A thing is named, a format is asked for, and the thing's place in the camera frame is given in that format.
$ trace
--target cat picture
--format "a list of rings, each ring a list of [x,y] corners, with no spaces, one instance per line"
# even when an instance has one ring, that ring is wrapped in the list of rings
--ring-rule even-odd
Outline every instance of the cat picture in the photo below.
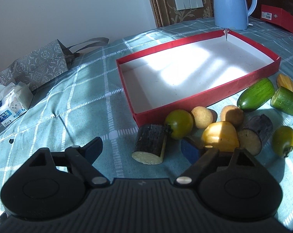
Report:
[[[25,110],[16,97],[14,97],[13,101],[9,103],[9,108],[16,114],[14,117],[18,116],[22,110]]]

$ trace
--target green tomato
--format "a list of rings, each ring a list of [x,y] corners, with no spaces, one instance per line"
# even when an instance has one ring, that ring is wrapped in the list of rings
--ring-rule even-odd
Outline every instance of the green tomato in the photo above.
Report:
[[[179,140],[187,136],[192,131],[194,121],[189,112],[178,109],[167,115],[165,125],[168,125],[172,131],[170,134],[171,138]]]
[[[281,126],[272,136],[271,147],[280,157],[288,157],[293,150],[293,129],[289,126]]]

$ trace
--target tomato stem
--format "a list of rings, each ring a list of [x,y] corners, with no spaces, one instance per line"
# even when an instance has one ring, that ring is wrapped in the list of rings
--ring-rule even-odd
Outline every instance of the tomato stem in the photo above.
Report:
[[[293,146],[290,146],[290,147],[286,147],[284,148],[283,150],[283,153],[284,153],[284,158],[287,158],[289,156],[289,153],[293,151]]]
[[[171,126],[169,124],[165,124],[165,128],[166,128],[166,132],[171,135],[173,132],[173,129],[171,128]]]

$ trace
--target tissue box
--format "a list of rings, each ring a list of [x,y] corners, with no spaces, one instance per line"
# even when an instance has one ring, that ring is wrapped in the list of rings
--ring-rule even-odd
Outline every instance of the tissue box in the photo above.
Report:
[[[140,127],[163,124],[175,109],[210,106],[279,70],[270,49],[223,30],[160,44],[117,61],[132,115]]]
[[[293,33],[293,16],[284,9],[262,5],[261,20],[276,24]]]
[[[0,123],[6,127],[24,114],[33,99],[33,94],[26,86],[13,85],[12,89],[0,101]]]

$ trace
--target electric kettle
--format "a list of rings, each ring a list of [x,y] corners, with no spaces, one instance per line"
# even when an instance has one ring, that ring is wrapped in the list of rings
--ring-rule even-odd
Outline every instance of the electric kettle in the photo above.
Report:
[[[246,0],[213,0],[215,25],[221,28],[245,30],[248,17],[256,8],[258,0],[252,0],[248,10]]]

